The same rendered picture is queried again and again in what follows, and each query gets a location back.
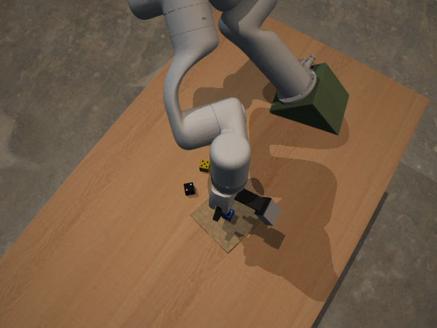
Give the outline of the tan textured mat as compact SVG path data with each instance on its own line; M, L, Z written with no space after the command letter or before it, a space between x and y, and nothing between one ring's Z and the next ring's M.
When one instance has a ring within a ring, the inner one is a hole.
M231 207L234 215L231 221L220 218L212 220L215 210L209 207L209 198L194 210L190 216L229 253L261 220L255 210L235 201Z

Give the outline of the yellow die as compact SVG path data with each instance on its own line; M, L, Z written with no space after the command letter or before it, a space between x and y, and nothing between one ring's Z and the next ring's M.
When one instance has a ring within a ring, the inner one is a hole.
M199 165L199 171L209 172L209 169L210 169L210 161L202 159Z

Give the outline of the black die with white pips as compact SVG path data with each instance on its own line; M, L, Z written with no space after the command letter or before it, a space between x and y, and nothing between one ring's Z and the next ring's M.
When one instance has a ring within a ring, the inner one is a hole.
M184 184L184 191L186 195L192 195L195 194L193 182Z

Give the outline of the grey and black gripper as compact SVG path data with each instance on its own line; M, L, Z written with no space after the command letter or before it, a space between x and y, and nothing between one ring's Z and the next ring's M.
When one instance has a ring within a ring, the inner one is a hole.
M209 196L209 207L211 209L216 209L213 216L213 220L218 222L221 216L223 215L230 216L231 207L234 205L235 202L234 198L239 192L231 193L231 194L222 193L219 190L217 190L212 184L212 187L210 189L210 196Z

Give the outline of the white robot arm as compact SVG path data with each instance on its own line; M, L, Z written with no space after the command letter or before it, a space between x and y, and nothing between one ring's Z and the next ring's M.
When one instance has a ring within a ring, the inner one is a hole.
M277 88L282 103L297 103L314 88L316 74L311 64L315 56L299 62L275 32L260 29L278 0L127 1L132 13L141 20L165 17L174 57L165 77L163 100L177 145L194 150L211 144L210 173L214 187L228 194L241 191L234 199L254 209L265 225L274 226L281 208L271 197L260 197L243 189L251 162L243 104L231 97L182 111L179 87L184 75L219 45L209 2L223 12L218 20L220 32Z

